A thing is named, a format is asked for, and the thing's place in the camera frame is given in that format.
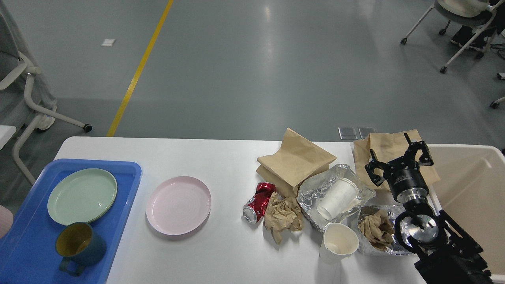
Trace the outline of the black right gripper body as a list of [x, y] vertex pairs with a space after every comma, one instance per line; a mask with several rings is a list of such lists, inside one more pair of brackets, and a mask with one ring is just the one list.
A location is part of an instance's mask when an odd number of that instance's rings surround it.
[[420, 173], [417, 161], [398, 157], [381, 166], [393, 198], [399, 203], [427, 203], [428, 186]]

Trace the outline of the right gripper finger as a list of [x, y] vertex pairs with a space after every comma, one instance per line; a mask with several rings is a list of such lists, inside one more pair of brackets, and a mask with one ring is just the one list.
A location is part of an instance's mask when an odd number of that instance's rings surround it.
[[408, 162], [415, 162], [418, 166], [433, 166], [434, 160], [430, 154], [429, 148], [423, 140], [412, 142], [409, 135], [404, 133], [404, 137], [409, 144], [404, 153], [404, 158]]
[[380, 174], [375, 173], [375, 169], [381, 169], [384, 173], [389, 169], [389, 164], [379, 161], [373, 149], [370, 149], [369, 152], [371, 158], [368, 164], [365, 165], [365, 171], [367, 172], [368, 177], [373, 182], [373, 184], [379, 187], [380, 185], [382, 185], [382, 183], [384, 183], [386, 178]]

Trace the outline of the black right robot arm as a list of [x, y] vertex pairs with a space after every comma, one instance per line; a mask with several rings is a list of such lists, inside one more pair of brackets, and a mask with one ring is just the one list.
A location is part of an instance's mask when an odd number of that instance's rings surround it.
[[395, 240], [419, 257], [414, 266], [428, 284], [491, 284], [483, 248], [449, 214], [428, 204], [430, 191], [420, 168], [434, 162], [426, 142], [404, 137], [408, 147], [402, 156], [384, 163], [371, 149], [365, 165], [374, 185], [386, 181], [404, 207], [393, 223]]

